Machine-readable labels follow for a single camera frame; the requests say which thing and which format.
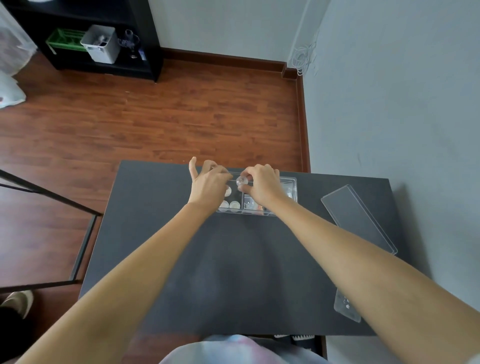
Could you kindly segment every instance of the black metal leg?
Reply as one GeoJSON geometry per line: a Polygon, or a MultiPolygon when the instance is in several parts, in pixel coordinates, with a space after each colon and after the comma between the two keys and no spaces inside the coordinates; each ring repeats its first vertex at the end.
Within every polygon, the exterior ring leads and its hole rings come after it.
{"type": "Polygon", "coordinates": [[[74,208],[77,208],[79,210],[88,212],[92,215],[97,215],[97,216],[102,216],[103,214],[101,212],[92,210],[91,208],[87,206],[83,206],[75,201],[69,200],[66,197],[60,196],[59,194],[56,194],[52,191],[49,191],[43,187],[37,186],[36,184],[30,183],[29,181],[25,181],[17,176],[14,176],[13,174],[10,174],[8,172],[5,172],[4,170],[0,170],[0,178],[3,178],[4,180],[13,182],[19,186],[28,188],[29,190],[36,192],[38,194],[45,195],[47,197],[53,198],[54,200],[57,200],[59,202],[62,202],[66,205],[70,205],[74,208]]]}
{"type": "Polygon", "coordinates": [[[10,186],[7,184],[0,183],[0,187],[5,187],[5,188],[11,188],[13,190],[17,191],[23,191],[23,192],[30,192],[30,193],[35,193],[35,194],[42,194],[46,197],[50,197],[56,201],[62,202],[66,205],[72,206],[74,208],[77,208],[79,210],[88,212],[92,214],[92,218],[90,219],[90,222],[88,223],[87,231],[85,232],[84,240],[82,241],[82,245],[80,246],[80,250],[77,254],[77,258],[75,260],[75,264],[73,265],[72,273],[70,274],[70,278],[68,280],[61,280],[58,282],[45,282],[45,283],[36,283],[36,284],[24,284],[24,285],[19,285],[19,286],[9,286],[9,287],[0,287],[0,293],[8,293],[8,292],[15,292],[15,291],[26,291],[26,290],[38,290],[41,288],[49,288],[49,287],[59,287],[59,286],[67,286],[70,284],[75,284],[78,283],[79,281],[77,280],[77,274],[78,270],[80,269],[80,264],[82,263],[82,260],[85,255],[85,250],[88,245],[88,241],[90,240],[90,237],[92,236],[93,228],[95,226],[95,221],[96,218],[99,216],[103,216],[101,212],[95,211],[91,208],[88,208],[86,206],[83,206],[75,201],[69,200],[66,197],[60,196],[59,194],[56,194],[52,191],[46,190],[43,187],[37,186],[36,184],[30,183],[28,181],[25,181],[17,176],[14,176],[13,174],[10,174],[8,172],[5,172],[4,170],[0,170],[0,178],[3,178],[7,181],[13,182],[19,186],[25,187],[25,188],[20,188],[16,186],[10,186]]]}

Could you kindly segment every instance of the person's right hand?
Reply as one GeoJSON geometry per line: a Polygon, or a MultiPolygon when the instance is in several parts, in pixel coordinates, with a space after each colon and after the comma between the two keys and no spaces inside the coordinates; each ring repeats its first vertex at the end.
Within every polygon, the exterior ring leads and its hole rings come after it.
{"type": "Polygon", "coordinates": [[[239,190],[249,194],[256,203],[269,210],[275,202],[288,198],[280,184],[280,171],[274,170],[269,164],[247,167],[240,175],[247,177],[249,181],[253,180],[253,186],[243,184],[239,190]]]}

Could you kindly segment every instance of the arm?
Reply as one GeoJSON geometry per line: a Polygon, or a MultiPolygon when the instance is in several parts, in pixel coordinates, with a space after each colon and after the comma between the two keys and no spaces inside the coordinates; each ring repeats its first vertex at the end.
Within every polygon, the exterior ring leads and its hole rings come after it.
{"type": "Polygon", "coordinates": [[[466,363],[480,352],[480,313],[418,270],[316,216],[283,193],[278,170],[248,167],[243,186],[293,231],[333,283],[405,363],[466,363]]]}
{"type": "Polygon", "coordinates": [[[73,305],[18,364],[120,362],[178,257],[206,218],[220,206],[226,182],[232,178],[212,161],[205,161],[198,175],[195,161],[195,157],[190,161],[189,202],[73,305]]]}

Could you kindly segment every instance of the dark gray tabletop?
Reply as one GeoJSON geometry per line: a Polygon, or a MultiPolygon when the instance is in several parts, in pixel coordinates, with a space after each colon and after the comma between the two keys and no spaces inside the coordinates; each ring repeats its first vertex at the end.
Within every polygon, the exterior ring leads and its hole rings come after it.
{"type": "MultiPolygon", "coordinates": [[[[387,179],[282,172],[299,203],[333,222],[320,199],[353,186],[409,262],[387,179]]],[[[165,225],[188,201],[187,165],[123,161],[80,296],[165,225]]],[[[336,288],[276,217],[214,213],[174,266],[144,333],[373,335],[334,311],[336,288]]]]}

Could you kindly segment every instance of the floor plank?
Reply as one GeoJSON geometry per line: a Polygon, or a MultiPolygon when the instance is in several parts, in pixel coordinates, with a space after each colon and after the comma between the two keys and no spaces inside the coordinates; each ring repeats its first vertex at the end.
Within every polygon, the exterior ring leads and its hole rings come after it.
{"type": "MultiPolygon", "coordinates": [[[[58,72],[36,55],[15,78],[27,101],[0,111],[0,168],[102,212],[122,159],[197,156],[301,171],[295,82],[279,73],[166,60],[155,84],[58,72]]],[[[0,285],[67,277],[89,215],[6,189],[0,201],[0,285]]],[[[36,293],[37,336],[75,303],[79,288],[36,293]]],[[[158,363],[197,339],[136,337],[124,362],[158,363]]]]}

